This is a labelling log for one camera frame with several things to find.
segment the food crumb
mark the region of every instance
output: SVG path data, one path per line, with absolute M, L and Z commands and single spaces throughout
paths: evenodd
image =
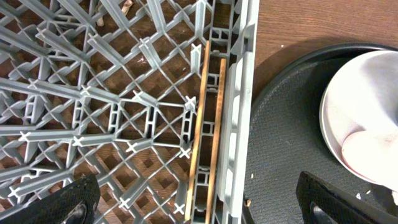
M 250 207 L 250 205 L 251 205 L 251 200 L 250 200 L 250 199 L 247 199 L 247 200 L 244 202 L 244 206 Z

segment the white bowl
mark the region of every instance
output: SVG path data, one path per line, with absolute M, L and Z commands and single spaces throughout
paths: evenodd
M 374 181 L 349 168 L 341 155 L 344 140 L 357 131 L 388 133 L 398 127 L 398 52 L 362 54 L 331 79 L 320 105 L 320 126 L 331 153 L 357 177 Z

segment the wooden table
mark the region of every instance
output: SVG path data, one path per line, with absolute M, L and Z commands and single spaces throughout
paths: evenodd
M 252 98 L 289 62 L 347 42 L 398 47 L 398 1 L 261 0 Z

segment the wooden slat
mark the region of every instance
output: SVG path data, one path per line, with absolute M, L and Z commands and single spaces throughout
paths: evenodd
M 192 155 L 191 155 L 192 159 L 191 159 L 191 168 L 190 168 L 190 172 L 189 172 L 187 202 L 185 203 L 185 220 L 189 220 L 191 218 L 193 186 L 195 183 L 195 172 L 197 169 L 198 150 L 199 150 L 199 143 L 200 143 L 200 131 L 201 131 L 201 124 L 203 121 L 203 110 L 204 110 L 205 97 L 206 97 L 207 73 L 208 73 L 209 57 L 210 57 L 209 51 L 210 51 L 210 42 L 207 41 L 206 42 L 206 50 L 205 50 L 205 60 L 203 62 L 203 69 L 201 71 L 197 123 L 195 125 L 195 138 L 194 138 L 194 142 L 193 142 L 193 150 L 192 150 Z
M 217 94 L 217 106 L 216 106 L 216 121 L 213 135 L 213 145 L 211 148 L 211 163 L 210 163 L 210 178 L 209 188 L 207 191 L 207 205 L 206 205 L 206 224 L 210 223 L 211 218 L 211 206 L 213 205 L 214 196 L 214 183 L 216 179 L 216 168 L 217 168 L 217 157 L 218 157 L 218 145 L 220 143 L 220 131 L 221 131 L 221 115 L 223 112 L 224 102 L 224 88 L 225 88 L 225 73 L 226 73 L 226 59 L 221 59 L 220 65 L 220 77 L 218 78 L 218 94 Z

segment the black round tray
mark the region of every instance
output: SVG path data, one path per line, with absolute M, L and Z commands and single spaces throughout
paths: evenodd
M 295 188 L 309 171 L 371 205 L 397 216 L 391 191 L 346 170 L 327 148 L 320 131 L 319 106 L 333 75 L 374 44 L 343 44 L 312 52 L 285 67 L 252 106 L 245 197 L 255 223 L 302 223 Z

